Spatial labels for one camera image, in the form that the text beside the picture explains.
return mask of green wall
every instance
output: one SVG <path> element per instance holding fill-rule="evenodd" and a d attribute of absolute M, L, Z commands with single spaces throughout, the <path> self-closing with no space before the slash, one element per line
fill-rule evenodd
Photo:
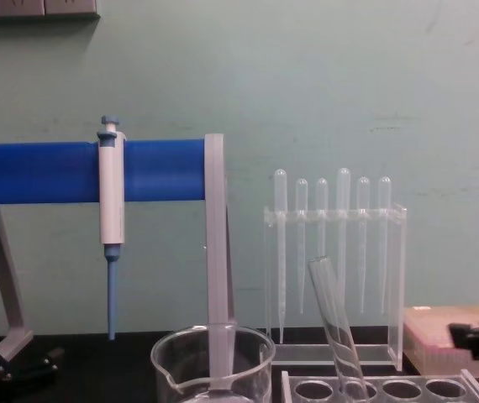
<path fill-rule="evenodd" d="M 130 139 L 225 133 L 240 322 L 264 321 L 276 168 L 391 176 L 407 304 L 479 303 L 478 0 L 102 0 L 96 24 L 0 25 L 0 142 L 94 141 L 104 113 Z M 97 206 L 4 212 L 32 328 L 104 332 Z M 130 204 L 126 242 L 119 330 L 205 322 L 203 204 Z"/>

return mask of beaker rim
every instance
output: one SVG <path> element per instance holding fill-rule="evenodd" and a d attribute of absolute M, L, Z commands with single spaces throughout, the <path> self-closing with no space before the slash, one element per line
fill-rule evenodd
<path fill-rule="evenodd" d="M 159 363 L 157 363 L 157 360 L 155 359 L 155 354 L 157 349 L 164 343 L 168 342 L 169 340 L 176 338 L 178 336 L 181 336 L 183 334 L 188 334 L 190 332 L 207 332 L 211 328 L 226 328 L 226 329 L 234 329 L 235 331 L 240 331 L 240 332 L 247 332 L 256 335 L 257 337 L 261 338 L 263 340 L 268 348 L 268 356 L 264 361 L 256 365 L 255 367 L 251 369 L 247 369 L 246 371 L 239 372 L 238 374 L 231 374 L 223 377 L 206 377 L 206 378 L 196 378 L 196 379 L 190 379 L 185 382 L 182 382 L 180 384 L 177 384 L 174 379 L 172 378 L 172 375 L 164 369 Z M 181 330 L 177 330 L 175 332 L 171 332 L 164 336 L 163 338 L 159 339 L 156 344 L 154 344 L 154 347 L 152 347 L 152 350 L 150 352 L 150 361 L 154 365 L 154 367 L 161 372 L 165 378 L 168 384 L 171 386 L 171 388 L 174 388 L 176 390 L 181 390 L 185 389 L 187 387 L 196 385 L 196 384 L 201 384 L 201 383 L 211 383 L 214 382 L 215 380 L 227 380 L 230 382 L 233 382 L 236 379 L 243 378 L 245 376 L 248 376 L 250 374 L 255 374 L 256 372 L 260 371 L 264 367 L 266 367 L 268 364 L 271 364 L 271 361 L 275 358 L 275 344 L 273 341 L 267 337 L 263 332 L 253 329 L 251 327 L 245 327 L 245 326 L 238 326 L 233 323 L 212 323 L 212 324 L 207 324 L 207 325 L 195 325 L 195 326 L 190 326 L 190 327 L 185 327 Z"/>

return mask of wall outlet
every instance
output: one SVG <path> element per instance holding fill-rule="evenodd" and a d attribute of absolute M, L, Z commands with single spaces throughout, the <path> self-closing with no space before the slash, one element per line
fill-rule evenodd
<path fill-rule="evenodd" d="M 45 0 L 45 12 L 55 14 L 97 14 L 96 0 Z"/>
<path fill-rule="evenodd" d="M 0 0 L 0 17 L 45 15 L 44 0 Z"/>

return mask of glass beaker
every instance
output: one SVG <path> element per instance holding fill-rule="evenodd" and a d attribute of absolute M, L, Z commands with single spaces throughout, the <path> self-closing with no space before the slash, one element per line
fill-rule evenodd
<path fill-rule="evenodd" d="M 271 403 L 275 345 L 232 324 L 193 326 L 162 338 L 150 358 L 158 403 Z"/>

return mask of plastic pipette rack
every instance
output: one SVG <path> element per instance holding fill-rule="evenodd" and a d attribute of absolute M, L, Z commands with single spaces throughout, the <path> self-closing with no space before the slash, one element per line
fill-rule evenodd
<path fill-rule="evenodd" d="M 332 191 L 324 178 L 309 186 L 305 178 L 288 183 L 286 171 L 275 172 L 274 208 L 265 209 L 264 220 L 266 328 L 279 327 L 277 365 L 331 361 L 326 345 L 283 343 L 287 313 L 301 318 L 316 309 L 312 288 L 305 290 L 307 262 L 328 255 L 351 325 L 388 329 L 387 344 L 357 346 L 361 363 L 402 367 L 407 210 L 392 201 L 388 177 L 371 185 L 351 176 L 340 169 Z M 317 315 L 310 317 L 312 325 L 305 319 L 296 326 L 318 327 Z"/>
<path fill-rule="evenodd" d="M 479 403 L 479 383 L 465 369 L 460 374 L 443 377 L 384 376 L 365 377 L 368 403 Z M 282 372 L 284 403 L 350 403 L 353 387 L 343 393 L 336 377 L 289 376 Z"/>

